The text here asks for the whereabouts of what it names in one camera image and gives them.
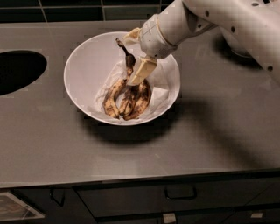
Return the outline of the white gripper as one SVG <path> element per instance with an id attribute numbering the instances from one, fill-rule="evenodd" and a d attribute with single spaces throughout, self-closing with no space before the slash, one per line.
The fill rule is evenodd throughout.
<path id="1" fill-rule="evenodd" d="M 170 44 L 159 28 L 158 14 L 153 15 L 142 26 L 135 28 L 123 36 L 125 44 L 137 44 L 148 56 L 140 57 L 136 61 L 136 71 L 128 78 L 129 86 L 137 86 L 147 78 L 158 65 L 156 59 L 165 59 L 177 47 Z"/>

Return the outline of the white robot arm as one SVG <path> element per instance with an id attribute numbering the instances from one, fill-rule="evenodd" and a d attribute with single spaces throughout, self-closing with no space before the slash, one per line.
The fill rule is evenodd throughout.
<path id="1" fill-rule="evenodd" d="M 219 26 L 270 77 L 280 81 L 279 0 L 175 0 L 124 38 L 138 43 L 145 58 L 130 76 L 135 86 L 156 68 L 156 60 L 177 50 L 184 40 Z"/>

